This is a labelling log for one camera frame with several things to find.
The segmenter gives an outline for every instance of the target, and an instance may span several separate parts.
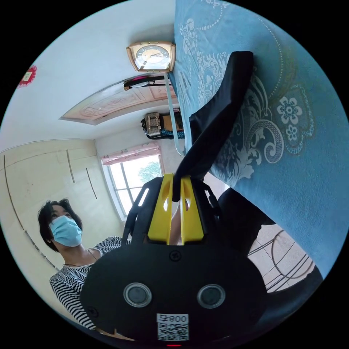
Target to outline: black pants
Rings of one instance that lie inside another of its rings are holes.
[[[228,243],[247,256],[262,225],[275,224],[259,208],[232,188],[218,199],[223,222],[227,227]]]

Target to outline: face mask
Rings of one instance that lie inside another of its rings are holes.
[[[81,244],[81,229],[74,219],[67,216],[60,216],[54,219],[49,227],[53,234],[53,241],[67,247],[76,247]]]

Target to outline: black and white striped top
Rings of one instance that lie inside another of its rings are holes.
[[[121,246],[121,238],[111,236],[97,244],[94,248],[99,250],[101,257],[107,252]],[[80,303],[80,292],[87,274],[93,264],[79,267],[63,266],[63,268],[50,278],[50,284],[58,300],[67,311],[84,327],[94,329],[95,325],[85,313]]]

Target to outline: bag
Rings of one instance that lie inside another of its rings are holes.
[[[183,121],[179,109],[174,109],[176,132],[179,139],[184,139]],[[151,140],[173,139],[171,116],[168,114],[148,113],[141,121],[145,135]]]

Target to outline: blue bedspread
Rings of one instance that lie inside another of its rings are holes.
[[[349,126],[331,83],[279,27],[218,0],[177,0],[176,90],[189,117],[222,81],[229,54],[255,70],[230,139],[211,169],[280,225],[325,277],[349,228]]]

